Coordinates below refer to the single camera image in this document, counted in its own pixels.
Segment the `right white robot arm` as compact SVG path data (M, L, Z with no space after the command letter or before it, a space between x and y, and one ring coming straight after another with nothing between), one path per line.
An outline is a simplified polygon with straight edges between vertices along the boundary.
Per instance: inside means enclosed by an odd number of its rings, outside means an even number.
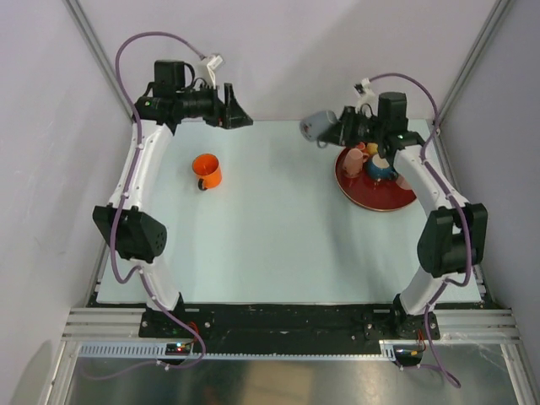
M348 151L376 143L378 157L411 186L426 215L417 244L419 268L396 295L389 314L375 325L383 328L381 338L433 336L438 329L436 302L448 286L467 286L474 266L483 260L487 208L469 202L427 157L427 140L408 127L404 93L380 94L376 112L345 106L321 140Z

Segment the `grey mug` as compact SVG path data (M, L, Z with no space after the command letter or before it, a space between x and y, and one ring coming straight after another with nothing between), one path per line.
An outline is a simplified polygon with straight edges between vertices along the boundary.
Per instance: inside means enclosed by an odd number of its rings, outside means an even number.
M321 141L321 136L338 123L338 118L333 111L318 111L300 121L299 128L303 138L315 143L319 149L327 147L326 142Z

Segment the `orange mug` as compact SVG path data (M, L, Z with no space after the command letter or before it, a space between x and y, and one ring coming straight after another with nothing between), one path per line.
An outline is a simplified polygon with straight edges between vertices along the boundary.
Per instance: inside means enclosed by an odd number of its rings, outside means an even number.
M192 171L197 177L197 187L206 191L218 187L222 181L219 159L213 154L201 154L192 162Z

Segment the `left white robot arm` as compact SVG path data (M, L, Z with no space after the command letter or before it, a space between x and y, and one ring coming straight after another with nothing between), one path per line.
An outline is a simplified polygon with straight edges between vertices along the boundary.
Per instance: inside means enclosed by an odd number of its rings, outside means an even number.
M153 81L133 105L132 141L116 189L109 202L92 213L110 248L116 281L141 281L147 310L161 312L158 327L170 337L186 330L187 317L164 259L168 231L147 208L165 150L184 120L201 118L222 129L252 125L232 84L225 84L224 96L219 96L216 72L223 62L219 54L204 57L197 67L182 61L155 62Z

